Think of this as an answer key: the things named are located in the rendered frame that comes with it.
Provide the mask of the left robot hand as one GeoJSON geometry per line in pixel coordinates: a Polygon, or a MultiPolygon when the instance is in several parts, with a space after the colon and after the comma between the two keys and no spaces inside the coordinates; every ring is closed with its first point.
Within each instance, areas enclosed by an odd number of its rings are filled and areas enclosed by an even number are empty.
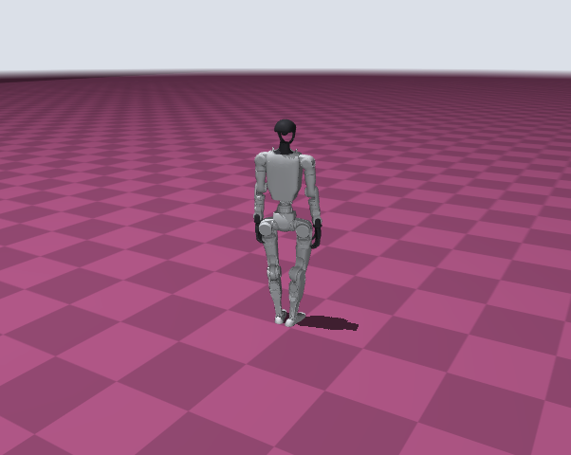
{"type": "MultiPolygon", "coordinates": [[[[262,219],[262,220],[263,220],[263,219],[262,219]]],[[[262,220],[260,220],[260,215],[259,215],[259,214],[255,214],[255,215],[254,215],[254,223],[256,223],[256,224],[255,224],[256,239],[257,239],[257,241],[258,241],[259,243],[264,244],[265,242],[262,241],[262,234],[259,232],[259,225],[260,225],[260,223],[261,223],[262,220]]]]}

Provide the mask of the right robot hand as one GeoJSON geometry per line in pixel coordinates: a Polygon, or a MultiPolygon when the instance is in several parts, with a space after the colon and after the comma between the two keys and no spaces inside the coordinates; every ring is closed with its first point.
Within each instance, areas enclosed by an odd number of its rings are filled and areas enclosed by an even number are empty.
{"type": "Polygon", "coordinates": [[[311,245],[311,248],[317,248],[320,245],[320,238],[321,238],[321,220],[319,218],[317,218],[315,220],[315,225],[313,224],[313,227],[315,228],[315,234],[312,237],[312,240],[314,240],[315,238],[315,243],[313,245],[311,245]]]}

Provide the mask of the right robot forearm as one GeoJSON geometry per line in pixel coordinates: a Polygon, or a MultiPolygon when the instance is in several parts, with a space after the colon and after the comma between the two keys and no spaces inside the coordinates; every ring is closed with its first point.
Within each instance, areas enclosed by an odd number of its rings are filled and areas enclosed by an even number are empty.
{"type": "Polygon", "coordinates": [[[315,225],[315,220],[317,218],[319,218],[321,220],[322,223],[322,218],[321,218],[321,211],[320,211],[320,199],[319,199],[319,190],[316,187],[315,188],[315,197],[311,197],[310,199],[308,199],[308,204],[310,207],[310,214],[312,216],[312,223],[315,225]]]}

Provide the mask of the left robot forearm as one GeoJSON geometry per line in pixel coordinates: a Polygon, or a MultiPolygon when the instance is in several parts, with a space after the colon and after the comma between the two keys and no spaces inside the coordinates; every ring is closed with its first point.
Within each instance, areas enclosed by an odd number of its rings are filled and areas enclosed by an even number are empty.
{"type": "Polygon", "coordinates": [[[261,192],[256,192],[256,185],[257,182],[255,184],[255,189],[254,189],[254,214],[253,214],[253,218],[255,214],[259,214],[260,215],[260,220],[262,220],[264,218],[264,206],[265,206],[265,195],[262,194],[261,192]]]}

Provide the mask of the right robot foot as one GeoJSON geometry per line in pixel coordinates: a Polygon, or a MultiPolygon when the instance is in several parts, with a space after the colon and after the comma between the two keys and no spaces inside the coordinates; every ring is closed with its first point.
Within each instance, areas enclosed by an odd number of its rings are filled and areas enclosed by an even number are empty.
{"type": "Polygon", "coordinates": [[[297,317],[295,320],[292,320],[292,317],[290,319],[288,318],[285,322],[285,326],[291,327],[291,326],[295,325],[296,323],[300,322],[301,320],[303,320],[304,318],[305,318],[305,313],[299,312],[297,314],[297,317]]]}

